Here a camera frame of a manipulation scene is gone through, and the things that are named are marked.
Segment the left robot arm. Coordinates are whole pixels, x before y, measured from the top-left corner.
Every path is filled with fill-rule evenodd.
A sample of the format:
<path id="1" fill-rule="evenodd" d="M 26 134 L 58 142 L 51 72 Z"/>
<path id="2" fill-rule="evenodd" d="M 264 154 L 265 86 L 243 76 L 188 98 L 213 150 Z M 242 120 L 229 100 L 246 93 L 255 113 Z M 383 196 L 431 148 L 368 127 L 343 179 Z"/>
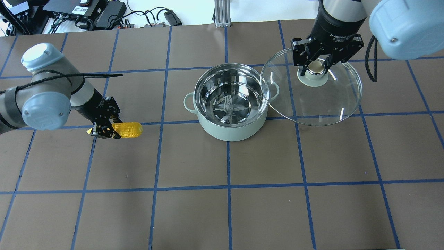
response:
<path id="1" fill-rule="evenodd" d="M 31 82 L 1 91 L 0 132 L 23 127 L 57 130 L 77 111 L 93 125 L 90 135 L 121 138 L 113 125 L 120 123 L 120 109 L 113 97 L 105 98 L 88 78 L 110 78 L 111 74 L 80 73 L 49 43 L 28 49 L 22 65 L 32 74 Z"/>

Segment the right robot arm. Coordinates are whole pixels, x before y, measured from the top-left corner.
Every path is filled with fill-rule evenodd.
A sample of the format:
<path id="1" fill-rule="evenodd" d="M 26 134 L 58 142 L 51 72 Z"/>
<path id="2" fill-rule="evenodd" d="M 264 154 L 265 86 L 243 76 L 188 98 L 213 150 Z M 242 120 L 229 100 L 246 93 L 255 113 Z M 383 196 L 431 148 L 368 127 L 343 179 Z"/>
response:
<path id="1" fill-rule="evenodd" d="M 411 60 L 443 49 L 442 0 L 320 0 L 306 39 L 293 38 L 293 64 L 304 75 L 310 63 L 326 55 L 326 70 L 351 59 L 364 43 L 358 33 L 368 19 L 371 44 L 385 55 Z"/>

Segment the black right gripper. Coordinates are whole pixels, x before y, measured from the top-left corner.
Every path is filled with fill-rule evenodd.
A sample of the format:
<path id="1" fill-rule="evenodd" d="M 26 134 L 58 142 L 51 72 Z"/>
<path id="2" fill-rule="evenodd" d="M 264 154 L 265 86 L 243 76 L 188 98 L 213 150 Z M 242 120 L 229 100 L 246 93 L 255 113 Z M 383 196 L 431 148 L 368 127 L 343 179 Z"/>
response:
<path id="1" fill-rule="evenodd" d="M 320 7 L 310 35 L 306 39 L 293 38 L 291 41 L 293 64 L 302 67 L 300 75 L 305 76 L 308 65 L 320 56 L 326 57 L 323 75 L 333 65 L 351 59 L 364 46 L 358 33 L 364 20 L 364 17 L 357 17 L 345 21 L 344 17 Z"/>

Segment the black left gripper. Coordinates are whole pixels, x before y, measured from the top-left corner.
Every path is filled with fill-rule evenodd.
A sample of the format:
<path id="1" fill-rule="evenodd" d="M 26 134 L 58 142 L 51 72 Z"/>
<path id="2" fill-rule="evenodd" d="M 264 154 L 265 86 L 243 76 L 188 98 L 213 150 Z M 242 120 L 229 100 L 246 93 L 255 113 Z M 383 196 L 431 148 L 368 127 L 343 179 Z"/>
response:
<path id="1" fill-rule="evenodd" d="M 111 127 L 111 122 L 122 123 L 119 113 L 118 104 L 112 96 L 104 98 L 102 95 L 93 95 L 82 105 L 82 116 L 91 121 L 93 126 L 100 126 L 91 128 L 91 136 L 96 138 L 121 138 L 121 135 Z"/>

